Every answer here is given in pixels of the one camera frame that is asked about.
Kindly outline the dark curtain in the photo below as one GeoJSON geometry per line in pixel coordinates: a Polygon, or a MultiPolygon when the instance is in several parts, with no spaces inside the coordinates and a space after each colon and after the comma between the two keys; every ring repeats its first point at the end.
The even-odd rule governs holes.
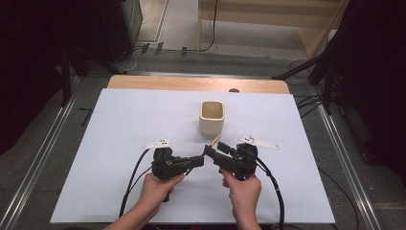
{"type": "Polygon", "coordinates": [[[0,0],[0,155],[61,87],[58,27],[51,0],[0,0]]]}
{"type": "Polygon", "coordinates": [[[340,89],[371,133],[362,145],[406,181],[406,0],[350,0],[337,34],[340,89]]]}

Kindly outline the metal floor rail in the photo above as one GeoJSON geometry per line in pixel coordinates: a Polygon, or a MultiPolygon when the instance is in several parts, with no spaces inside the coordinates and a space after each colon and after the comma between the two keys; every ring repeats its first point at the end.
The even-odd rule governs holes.
{"type": "Polygon", "coordinates": [[[195,73],[164,73],[164,72],[137,72],[128,73],[128,76],[153,76],[153,77],[187,77],[187,78],[222,78],[222,79],[245,79],[245,80],[273,80],[269,76],[248,76],[228,74],[195,74],[195,73]]]}
{"type": "Polygon", "coordinates": [[[329,139],[334,147],[337,158],[340,162],[341,168],[349,183],[354,202],[357,210],[359,211],[362,219],[368,230],[383,230],[376,213],[372,207],[372,203],[361,183],[361,180],[354,168],[350,156],[345,148],[345,145],[341,139],[341,136],[334,124],[331,115],[327,114],[323,104],[318,104],[318,110],[327,130],[329,139]]]}
{"type": "Polygon", "coordinates": [[[35,158],[29,167],[24,179],[14,193],[11,203],[6,210],[5,215],[0,220],[0,230],[12,230],[16,224],[22,210],[24,209],[34,185],[39,178],[47,159],[54,147],[54,144],[61,132],[71,110],[76,101],[78,90],[81,86],[82,78],[74,77],[73,93],[66,105],[62,106],[53,120],[50,129],[47,132],[35,158]]]}

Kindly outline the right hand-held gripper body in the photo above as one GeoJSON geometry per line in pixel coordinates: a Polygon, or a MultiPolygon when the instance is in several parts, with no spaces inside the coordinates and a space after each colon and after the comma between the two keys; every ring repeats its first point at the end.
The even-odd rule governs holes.
{"type": "Polygon", "coordinates": [[[258,147],[277,150],[279,146],[253,136],[239,137],[238,140],[239,143],[234,148],[237,150],[237,156],[232,157],[230,154],[216,149],[220,156],[213,159],[214,164],[220,169],[232,173],[240,181],[246,180],[250,175],[254,174],[257,167],[260,167],[267,175],[270,175],[270,170],[259,158],[258,147]]]}

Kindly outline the light wooden furniture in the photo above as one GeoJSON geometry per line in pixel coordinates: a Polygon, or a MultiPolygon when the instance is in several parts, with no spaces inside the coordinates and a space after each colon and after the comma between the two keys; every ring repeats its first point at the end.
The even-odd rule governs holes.
{"type": "Polygon", "coordinates": [[[197,47],[202,21],[294,27],[304,50],[314,58],[338,28],[350,0],[197,0],[197,47]]]}

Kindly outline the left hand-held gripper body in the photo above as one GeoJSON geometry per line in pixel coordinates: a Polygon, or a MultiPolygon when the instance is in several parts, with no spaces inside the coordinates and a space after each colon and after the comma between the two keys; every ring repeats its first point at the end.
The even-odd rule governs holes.
{"type": "Polygon", "coordinates": [[[168,138],[144,145],[145,150],[154,150],[151,168],[153,175],[160,180],[169,180],[185,173],[192,166],[192,161],[188,157],[173,156],[171,147],[168,138]]]}

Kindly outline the person's right hand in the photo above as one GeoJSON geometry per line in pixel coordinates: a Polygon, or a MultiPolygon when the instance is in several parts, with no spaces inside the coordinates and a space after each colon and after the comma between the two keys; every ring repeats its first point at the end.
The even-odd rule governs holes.
{"type": "Polygon", "coordinates": [[[233,216],[239,224],[257,221],[256,211],[261,192],[261,182],[255,174],[246,180],[236,179],[230,172],[221,169],[223,186],[228,188],[233,206],[233,216]]]}

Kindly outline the black metal stand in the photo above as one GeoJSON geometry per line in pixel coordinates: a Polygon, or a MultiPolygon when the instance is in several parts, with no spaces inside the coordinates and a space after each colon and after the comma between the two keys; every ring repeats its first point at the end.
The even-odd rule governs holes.
{"type": "Polygon", "coordinates": [[[311,85],[316,85],[321,82],[322,78],[325,79],[324,92],[321,96],[322,106],[330,114],[330,102],[331,102],[331,92],[334,77],[334,57],[333,53],[336,50],[337,42],[339,39],[334,35],[330,41],[327,42],[325,50],[318,56],[307,60],[305,63],[293,68],[283,74],[276,77],[272,77],[272,80],[285,81],[288,78],[302,72],[305,69],[313,66],[313,70],[308,76],[308,82],[311,85]]]}
{"type": "Polygon", "coordinates": [[[70,67],[73,67],[78,76],[87,77],[90,73],[90,67],[85,62],[87,59],[95,61],[98,63],[98,65],[112,74],[120,75],[122,73],[122,71],[120,71],[117,67],[114,67],[101,57],[96,56],[82,47],[75,45],[64,45],[60,51],[62,106],[65,106],[72,98],[70,67]]]}

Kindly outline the cream square cup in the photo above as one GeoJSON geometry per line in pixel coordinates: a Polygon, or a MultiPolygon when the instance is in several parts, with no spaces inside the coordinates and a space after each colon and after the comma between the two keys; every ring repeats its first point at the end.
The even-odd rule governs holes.
{"type": "Polygon", "coordinates": [[[225,105],[221,101],[204,101],[199,110],[199,132],[204,136],[216,136],[222,131],[225,105]]]}

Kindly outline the white table sheet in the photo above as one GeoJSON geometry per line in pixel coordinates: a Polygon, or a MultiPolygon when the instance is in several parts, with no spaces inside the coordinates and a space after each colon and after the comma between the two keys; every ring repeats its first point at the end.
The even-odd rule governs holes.
{"type": "Polygon", "coordinates": [[[176,155],[202,153],[210,142],[198,130],[204,101],[225,105],[222,142],[235,146],[239,137],[253,136],[279,146],[258,147],[271,171],[257,173],[262,183],[259,222],[334,221],[292,95],[130,89],[101,92],[51,221],[111,222],[128,210],[141,188],[127,184],[153,157],[144,145],[168,138],[176,155]]]}

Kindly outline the wooden table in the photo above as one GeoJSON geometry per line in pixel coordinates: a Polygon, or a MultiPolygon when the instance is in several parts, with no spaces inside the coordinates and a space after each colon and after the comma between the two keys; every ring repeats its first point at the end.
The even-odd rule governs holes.
{"type": "Polygon", "coordinates": [[[109,89],[150,89],[180,91],[289,94],[287,83],[282,80],[243,80],[229,78],[197,78],[178,76],[129,76],[115,75],[107,84],[109,89]]]}

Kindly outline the person's left hand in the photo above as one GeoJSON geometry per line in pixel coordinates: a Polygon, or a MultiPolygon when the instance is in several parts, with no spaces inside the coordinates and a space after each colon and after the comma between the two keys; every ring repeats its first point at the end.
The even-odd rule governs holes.
{"type": "Polygon", "coordinates": [[[143,187],[136,206],[141,209],[146,220],[152,219],[160,210],[161,204],[174,187],[183,181],[185,175],[180,174],[169,180],[160,180],[152,173],[145,176],[143,187]]]}

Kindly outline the black cabinet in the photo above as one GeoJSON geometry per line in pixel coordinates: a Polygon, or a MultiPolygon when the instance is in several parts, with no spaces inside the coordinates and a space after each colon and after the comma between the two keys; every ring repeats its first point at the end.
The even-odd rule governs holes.
{"type": "Polygon", "coordinates": [[[106,58],[118,62],[134,50],[143,15],[140,0],[98,0],[106,58]]]}

